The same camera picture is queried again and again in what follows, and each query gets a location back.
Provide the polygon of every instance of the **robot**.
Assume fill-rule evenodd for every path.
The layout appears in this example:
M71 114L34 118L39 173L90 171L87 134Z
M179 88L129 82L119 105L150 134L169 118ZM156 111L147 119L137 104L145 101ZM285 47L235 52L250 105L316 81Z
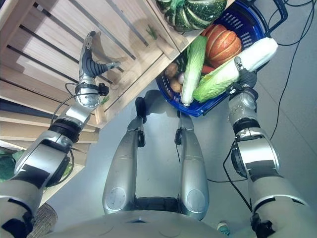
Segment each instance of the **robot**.
M92 60L94 35L88 34L82 48L75 104L24 152L15 176L0 183L1 238L24 238L31 232L44 188L61 179L70 160L67 154L100 103L99 95L108 93L105 85L95 85L95 78L117 64ZM243 68L239 58L235 62L241 78L229 87L229 121L235 133L231 160L236 172L249 182L252 229L259 238L314 237L315 214L279 174L278 153L258 123L258 95L252 89L255 75ZM128 125L106 179L106 215L47 237L223 237L201 222L209 206L207 177L192 120L183 113L179 113L175 136L175 143L182 146L178 198L136 198L137 150L145 145L145 110L144 99L137 98L137 115Z

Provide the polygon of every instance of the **grey floor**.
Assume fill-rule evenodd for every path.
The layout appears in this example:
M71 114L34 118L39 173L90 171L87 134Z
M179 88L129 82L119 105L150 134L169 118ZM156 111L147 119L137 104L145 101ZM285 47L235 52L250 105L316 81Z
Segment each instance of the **grey floor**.
M297 4L305 0L290 0ZM259 0L258 6L268 18L276 9L271 0ZM311 5L287 7L289 17L272 36L283 43L298 39ZM289 84L281 103L278 128L273 143L280 154L280 172L301 192L317 212L317 20L302 40ZM262 128L272 134L277 104L286 82L295 46L279 47L276 56L258 73L255 89L259 93L258 117ZM157 89L153 81L141 94ZM205 117L193 118L195 132L205 158L208 178L226 180L222 161L228 153L234 133L227 120L228 101L224 100ZM165 103L161 114L151 114L144 125L146 146L138 151L137 196L177 196L179 164L173 143L178 119ZM135 116L134 101L125 107L101 132L97 144L90 147L85 169L64 186L49 204L58 213L56 231L104 214L101 199L112 157L126 127ZM227 164L233 179L239 179L231 163ZM247 183L237 182L248 197ZM209 182L210 207L204 222L216 227L220 220L229 224L233 233L253 237L248 228L250 212L228 183Z

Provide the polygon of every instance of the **orange pumpkin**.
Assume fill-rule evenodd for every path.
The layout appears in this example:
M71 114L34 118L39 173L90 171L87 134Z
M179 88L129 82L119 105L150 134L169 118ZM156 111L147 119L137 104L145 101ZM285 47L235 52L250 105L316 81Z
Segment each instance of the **orange pumpkin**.
M202 35L207 37L206 58L215 68L241 52L239 37L223 25L211 25Z

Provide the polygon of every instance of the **green pumpkin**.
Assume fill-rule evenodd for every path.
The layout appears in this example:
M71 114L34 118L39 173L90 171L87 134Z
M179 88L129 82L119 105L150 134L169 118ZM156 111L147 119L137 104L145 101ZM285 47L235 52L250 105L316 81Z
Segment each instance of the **green pumpkin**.
M224 11L227 0L156 0L165 20L176 31L204 29Z

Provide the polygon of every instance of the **blue plastic basket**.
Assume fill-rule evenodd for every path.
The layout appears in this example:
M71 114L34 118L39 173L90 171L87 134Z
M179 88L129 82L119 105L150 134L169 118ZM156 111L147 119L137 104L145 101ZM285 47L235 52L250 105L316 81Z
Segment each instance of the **blue plastic basket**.
M247 4L238 0L224 11L214 23L221 24L228 30L234 31L241 40L242 49L249 47L265 36L265 32L262 30L260 22L255 14L248 8ZM181 54L176 60L180 60L181 58L186 60L185 54ZM178 110L194 117L205 115L228 96L227 93L223 93L205 103L199 103L194 100L190 106L186 107L181 102L180 94L175 93L171 89L168 78L164 73L160 74L160 76L156 78L156 81L158 88L170 104Z

